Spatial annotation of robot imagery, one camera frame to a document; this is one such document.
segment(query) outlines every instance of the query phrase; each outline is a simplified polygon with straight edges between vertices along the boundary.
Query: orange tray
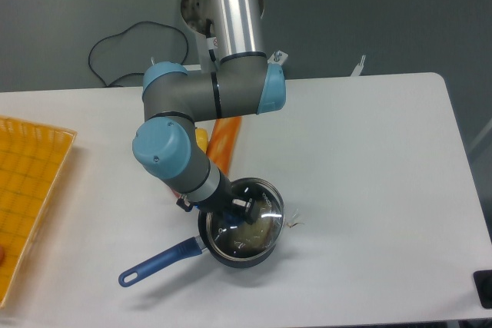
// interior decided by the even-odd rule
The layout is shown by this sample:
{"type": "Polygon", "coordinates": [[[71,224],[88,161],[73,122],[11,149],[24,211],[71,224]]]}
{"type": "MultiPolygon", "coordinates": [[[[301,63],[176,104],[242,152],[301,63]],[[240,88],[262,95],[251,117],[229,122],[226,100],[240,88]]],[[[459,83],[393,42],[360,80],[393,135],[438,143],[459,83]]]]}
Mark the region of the orange tray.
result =
{"type": "Polygon", "coordinates": [[[77,133],[0,116],[0,308],[77,133]]]}

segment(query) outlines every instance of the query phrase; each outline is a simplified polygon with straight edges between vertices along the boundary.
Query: cooking pot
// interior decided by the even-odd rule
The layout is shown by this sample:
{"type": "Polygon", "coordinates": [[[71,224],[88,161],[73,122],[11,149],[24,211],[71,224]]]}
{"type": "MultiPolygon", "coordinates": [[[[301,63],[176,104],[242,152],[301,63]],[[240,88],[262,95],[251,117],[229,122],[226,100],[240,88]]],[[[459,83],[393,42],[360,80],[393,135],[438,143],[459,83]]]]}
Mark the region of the cooking pot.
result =
{"type": "Polygon", "coordinates": [[[199,236],[191,237],[162,253],[126,270],[118,281],[129,287],[171,264],[201,255],[208,249],[221,263],[233,268],[249,268],[265,260],[274,250],[284,227],[284,202],[277,189],[259,178],[242,178],[231,183],[234,195],[252,199],[259,217],[247,224],[230,214],[198,215],[199,236]]]}

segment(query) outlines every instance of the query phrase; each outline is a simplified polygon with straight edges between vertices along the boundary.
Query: black object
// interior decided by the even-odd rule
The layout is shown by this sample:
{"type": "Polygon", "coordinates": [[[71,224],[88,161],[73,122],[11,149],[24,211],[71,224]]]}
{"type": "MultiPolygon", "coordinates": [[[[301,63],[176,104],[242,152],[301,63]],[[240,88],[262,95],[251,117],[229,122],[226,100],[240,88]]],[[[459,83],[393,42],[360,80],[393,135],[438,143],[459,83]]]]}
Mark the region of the black object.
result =
{"type": "Polygon", "coordinates": [[[138,27],[139,25],[155,25],[155,26],[159,26],[159,27],[163,27],[163,28],[170,28],[171,30],[174,30],[176,32],[178,32],[184,39],[184,42],[186,43],[186,52],[184,54],[184,57],[182,59],[182,61],[180,62],[180,65],[182,65],[185,61],[186,61],[186,58],[188,57],[188,52],[189,52],[189,48],[190,48],[190,45],[188,44],[188,39],[186,38],[186,35],[184,34],[184,32],[182,30],[180,30],[179,28],[176,28],[174,26],[170,26],[170,25],[165,25],[163,23],[158,23],[158,22],[153,22],[153,21],[141,21],[141,22],[137,22],[135,23],[134,25],[131,25],[130,27],[128,27],[126,30],[120,32],[119,34],[116,34],[116,35],[110,35],[110,36],[106,36],[105,38],[102,38],[101,40],[99,40],[98,42],[96,42],[94,44],[94,46],[92,47],[91,51],[89,52],[89,56],[88,56],[88,66],[89,66],[89,69],[91,70],[91,72],[97,77],[99,78],[99,80],[104,84],[104,87],[105,88],[113,88],[113,87],[121,87],[121,85],[118,85],[117,83],[119,81],[121,81],[122,79],[124,78],[127,78],[127,77],[130,77],[130,76],[143,76],[144,75],[144,72],[132,72],[132,73],[127,73],[126,75],[122,75],[118,78],[116,78],[114,81],[110,82],[109,84],[106,83],[106,81],[104,80],[103,77],[101,77],[99,75],[98,72],[96,72],[94,70],[94,68],[92,67],[92,63],[91,63],[91,56],[92,56],[92,52],[94,51],[94,49],[99,45],[101,44],[103,41],[106,41],[106,40],[109,40],[110,38],[117,38],[118,36],[123,36],[124,34],[126,34],[128,31],[132,30],[133,28],[136,28],[138,27]]]}
{"type": "MultiPolygon", "coordinates": [[[[268,234],[264,235],[263,243],[255,247],[248,247],[244,244],[238,245],[241,244],[241,240],[235,238],[238,234],[234,232],[239,227],[254,227],[254,225],[231,224],[230,217],[226,213],[205,213],[201,211],[198,215],[198,231],[205,246],[213,257],[222,264],[233,268],[253,267],[267,259],[275,248],[274,242],[280,236],[284,222],[283,200],[273,187],[266,187],[261,183],[261,180],[253,178],[242,178],[234,181],[232,183],[232,193],[235,198],[237,196],[249,197],[251,202],[256,204],[261,201],[267,201],[271,205],[271,213],[274,217],[268,227],[268,234]]],[[[259,213],[260,207],[258,204],[256,209],[259,213]]]]}
{"type": "Polygon", "coordinates": [[[480,303],[485,309],[492,309],[492,270],[478,270],[474,280],[480,303]]]}
{"type": "Polygon", "coordinates": [[[214,91],[214,101],[215,101],[215,114],[217,119],[222,118],[222,107],[221,107],[221,94],[218,90],[217,74],[215,72],[210,73],[212,79],[212,89],[214,91]]]}
{"type": "Polygon", "coordinates": [[[178,205],[185,212],[189,213],[193,209],[193,204],[187,203],[184,198],[179,197],[176,201],[176,205],[178,205]]]}

